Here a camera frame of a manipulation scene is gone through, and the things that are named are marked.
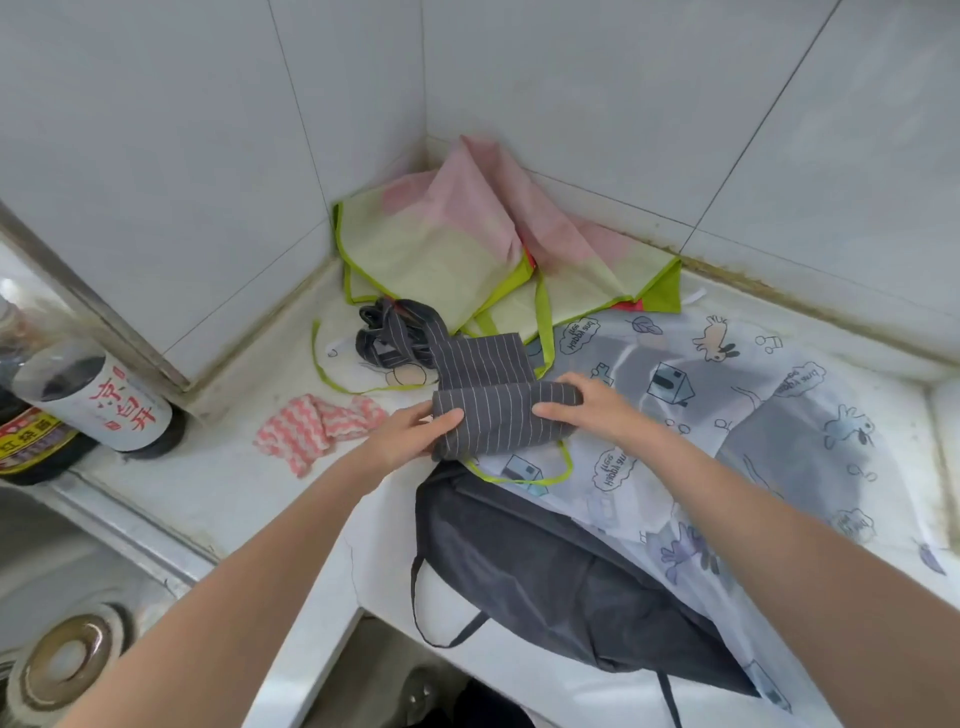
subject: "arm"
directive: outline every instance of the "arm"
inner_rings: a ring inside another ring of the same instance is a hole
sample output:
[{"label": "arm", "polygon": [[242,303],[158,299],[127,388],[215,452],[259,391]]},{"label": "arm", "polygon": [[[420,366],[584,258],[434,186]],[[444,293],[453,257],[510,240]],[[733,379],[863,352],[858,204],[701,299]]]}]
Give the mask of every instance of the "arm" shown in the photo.
[{"label": "arm", "polygon": [[851,728],[960,725],[960,612],[579,375],[579,407],[534,413],[642,460]]},{"label": "arm", "polygon": [[234,728],[247,715],[360,498],[463,419],[398,410],[181,599],[91,688],[60,728]]}]

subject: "black strap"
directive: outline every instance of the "black strap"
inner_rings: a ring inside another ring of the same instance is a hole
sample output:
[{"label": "black strap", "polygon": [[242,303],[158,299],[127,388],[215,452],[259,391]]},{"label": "black strap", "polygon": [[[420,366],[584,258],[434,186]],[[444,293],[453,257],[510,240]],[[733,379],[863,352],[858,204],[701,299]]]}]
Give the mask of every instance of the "black strap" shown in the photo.
[{"label": "black strap", "polygon": [[680,723],[680,711],[677,710],[677,701],[673,699],[673,688],[670,687],[670,678],[666,672],[657,670],[657,679],[660,680],[660,691],[663,693],[663,699],[666,700],[666,707],[670,711],[670,717],[673,718],[674,728],[684,728]]},{"label": "black strap", "polygon": [[[360,318],[366,327],[357,332],[356,350],[376,367],[393,369],[418,362],[434,369],[430,346],[449,338],[440,314],[425,303],[381,298],[372,305],[361,306]],[[377,342],[391,351],[377,347]]]},{"label": "black strap", "polygon": [[459,635],[453,638],[453,641],[450,644],[436,644],[427,640],[426,635],[423,634],[423,630],[420,629],[420,623],[417,622],[417,577],[420,574],[420,567],[422,566],[423,557],[420,554],[417,554],[417,557],[414,559],[414,563],[410,566],[410,608],[414,613],[414,626],[417,627],[417,631],[420,632],[420,637],[423,639],[423,641],[429,644],[431,647],[436,647],[437,649],[450,649],[452,647],[459,647],[470,637],[472,637],[473,633],[480,629],[480,627],[484,625],[484,622],[486,622],[489,617],[483,612],[478,612],[477,616],[470,620],[470,623],[460,631]]}]

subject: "stainless steel sink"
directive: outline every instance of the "stainless steel sink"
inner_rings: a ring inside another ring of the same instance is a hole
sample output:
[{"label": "stainless steel sink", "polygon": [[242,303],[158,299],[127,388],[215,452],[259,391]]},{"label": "stainless steel sink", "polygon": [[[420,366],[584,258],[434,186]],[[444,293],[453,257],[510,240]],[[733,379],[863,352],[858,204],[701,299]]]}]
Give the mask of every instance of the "stainless steel sink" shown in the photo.
[{"label": "stainless steel sink", "polygon": [[52,725],[212,568],[71,473],[0,486],[0,726]]}]

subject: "person's left hand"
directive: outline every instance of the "person's left hand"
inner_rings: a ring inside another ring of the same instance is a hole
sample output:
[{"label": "person's left hand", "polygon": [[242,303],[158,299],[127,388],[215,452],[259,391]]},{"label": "person's left hand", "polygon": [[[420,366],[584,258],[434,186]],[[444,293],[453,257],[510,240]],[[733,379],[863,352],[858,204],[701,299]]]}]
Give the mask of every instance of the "person's left hand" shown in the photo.
[{"label": "person's left hand", "polygon": [[398,409],[371,432],[367,442],[351,455],[355,453],[366,466],[373,467],[380,477],[386,477],[418,455],[428,454],[438,437],[464,419],[462,409],[451,409],[436,420],[425,422],[423,418],[429,416],[432,409],[430,400]]}]

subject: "person's right hand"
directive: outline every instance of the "person's right hand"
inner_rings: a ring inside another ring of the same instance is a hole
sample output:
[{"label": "person's right hand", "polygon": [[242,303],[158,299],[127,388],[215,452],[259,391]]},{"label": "person's right hand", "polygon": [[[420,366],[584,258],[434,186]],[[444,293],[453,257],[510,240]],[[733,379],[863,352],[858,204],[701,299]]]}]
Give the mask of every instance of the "person's right hand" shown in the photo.
[{"label": "person's right hand", "polygon": [[572,384],[584,396],[584,403],[571,407],[556,402],[539,402],[533,413],[547,420],[559,420],[582,427],[597,437],[623,447],[625,438],[645,419],[629,402],[599,379],[588,379],[574,372],[557,378]]}]

